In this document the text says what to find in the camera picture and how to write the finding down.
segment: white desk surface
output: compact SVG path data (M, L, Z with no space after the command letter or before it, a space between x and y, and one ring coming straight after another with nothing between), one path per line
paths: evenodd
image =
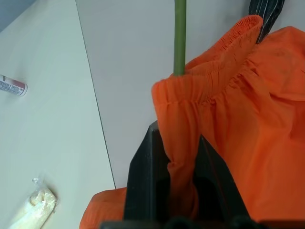
M91 197L114 188L75 0L38 0L0 33L0 228L41 174L59 197L44 229L77 229Z

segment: green stem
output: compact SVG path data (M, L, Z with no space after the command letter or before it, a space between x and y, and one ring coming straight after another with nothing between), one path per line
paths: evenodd
M186 36L186 0L175 0L175 40L173 74L184 74Z

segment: plastic bag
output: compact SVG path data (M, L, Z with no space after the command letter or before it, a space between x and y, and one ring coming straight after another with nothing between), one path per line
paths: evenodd
M12 218L8 229L40 229L54 211L57 198L43 184L33 179L37 189L33 192Z

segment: orange fabric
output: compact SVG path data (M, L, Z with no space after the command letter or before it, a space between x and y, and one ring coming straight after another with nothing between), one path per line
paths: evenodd
M192 174L202 134L254 220L305 219L305 34L287 27L257 45L261 26L259 16L242 19L184 76L153 86L173 214L196 216Z

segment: lip balm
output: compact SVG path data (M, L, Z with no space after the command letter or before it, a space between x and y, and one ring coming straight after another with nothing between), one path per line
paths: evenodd
M0 90L23 96L26 94L28 86L25 83L0 75Z

